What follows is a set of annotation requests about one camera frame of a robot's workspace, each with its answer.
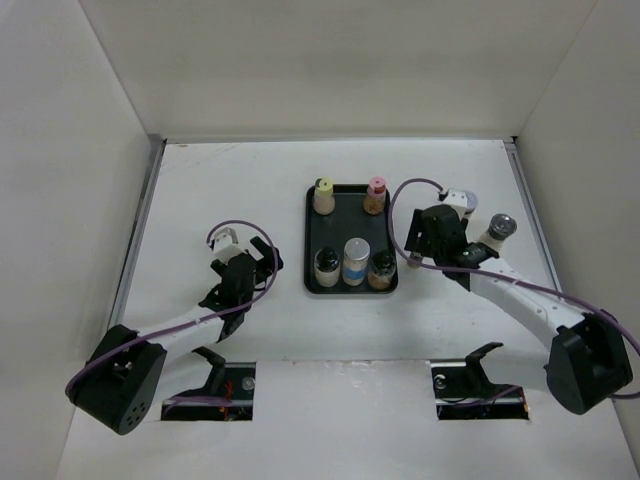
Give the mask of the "white powder bottle black cap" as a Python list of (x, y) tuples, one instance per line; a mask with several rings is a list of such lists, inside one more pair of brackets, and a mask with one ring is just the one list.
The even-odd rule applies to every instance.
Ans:
[(340, 278), (340, 269), (340, 255), (334, 248), (326, 246), (316, 252), (314, 256), (314, 277), (321, 287), (334, 287)]

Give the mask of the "yellow cap spice bottle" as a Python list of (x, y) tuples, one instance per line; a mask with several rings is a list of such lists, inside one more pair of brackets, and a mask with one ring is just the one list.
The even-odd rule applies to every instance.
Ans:
[(335, 209), (334, 184), (328, 177), (315, 181), (312, 198), (314, 211), (322, 216), (330, 215)]

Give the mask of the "tall blue label spice jar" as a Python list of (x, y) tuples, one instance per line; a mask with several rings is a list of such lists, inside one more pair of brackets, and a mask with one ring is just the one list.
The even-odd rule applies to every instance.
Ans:
[(363, 238), (354, 237), (345, 243), (341, 273), (348, 286), (356, 287), (364, 281), (370, 253), (370, 245)]

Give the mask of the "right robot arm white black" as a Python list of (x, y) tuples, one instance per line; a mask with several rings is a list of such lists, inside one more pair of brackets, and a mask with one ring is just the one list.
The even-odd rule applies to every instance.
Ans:
[(530, 283), (501, 257), (503, 243), (517, 230), (513, 217), (494, 215), (475, 242), (468, 241), (466, 227), (450, 205), (417, 209), (404, 249), (411, 258), (432, 260), (445, 277), (532, 333), (548, 352), (541, 367), (544, 385), (569, 412), (584, 414), (631, 383), (622, 329), (615, 320)]

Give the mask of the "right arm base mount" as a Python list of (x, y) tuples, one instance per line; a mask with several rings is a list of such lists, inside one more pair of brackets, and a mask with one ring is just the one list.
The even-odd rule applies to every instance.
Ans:
[(441, 421), (528, 420), (524, 390), (489, 380), (481, 361), (500, 342), (490, 342), (464, 358), (430, 363), (436, 415)]

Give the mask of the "pink cap spice bottle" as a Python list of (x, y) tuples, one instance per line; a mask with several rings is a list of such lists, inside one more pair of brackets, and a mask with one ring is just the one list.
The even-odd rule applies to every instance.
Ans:
[(384, 211), (387, 198), (386, 180), (375, 176), (369, 180), (366, 196), (363, 200), (364, 211), (372, 216), (377, 216)]

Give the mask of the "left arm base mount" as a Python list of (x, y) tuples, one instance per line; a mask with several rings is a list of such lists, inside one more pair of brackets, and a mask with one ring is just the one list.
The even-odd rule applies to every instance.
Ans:
[(255, 363), (228, 363), (206, 347), (192, 351), (211, 369), (204, 384), (187, 389), (162, 402), (160, 420), (174, 422), (251, 421), (254, 413), (257, 366)]

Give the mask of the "brown spice bottle black cap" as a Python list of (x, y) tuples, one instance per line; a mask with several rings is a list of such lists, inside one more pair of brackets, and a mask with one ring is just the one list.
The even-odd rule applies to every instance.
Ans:
[(396, 273), (395, 254), (390, 250), (376, 252), (369, 261), (368, 285), (376, 291), (388, 290)]

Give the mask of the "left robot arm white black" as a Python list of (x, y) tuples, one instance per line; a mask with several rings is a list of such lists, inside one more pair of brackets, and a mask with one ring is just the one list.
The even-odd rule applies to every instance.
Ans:
[(163, 368), (191, 353), (210, 364), (192, 371), (189, 383), (195, 392), (190, 396), (209, 402), (219, 395), (224, 387), (224, 360), (208, 347), (237, 331), (284, 267), (271, 241), (255, 236), (250, 245), (261, 254), (259, 259), (235, 244), (211, 245), (211, 268), (220, 281), (186, 315), (149, 333), (122, 324), (110, 328), (65, 387), (68, 400), (116, 434), (126, 435), (149, 413)]

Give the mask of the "small black pepper bottle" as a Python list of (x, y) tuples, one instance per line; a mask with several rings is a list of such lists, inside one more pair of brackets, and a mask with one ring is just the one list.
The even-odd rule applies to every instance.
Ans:
[(423, 257), (421, 254), (417, 252), (411, 252), (409, 254), (409, 259), (407, 260), (407, 264), (410, 268), (417, 269), (423, 263)]

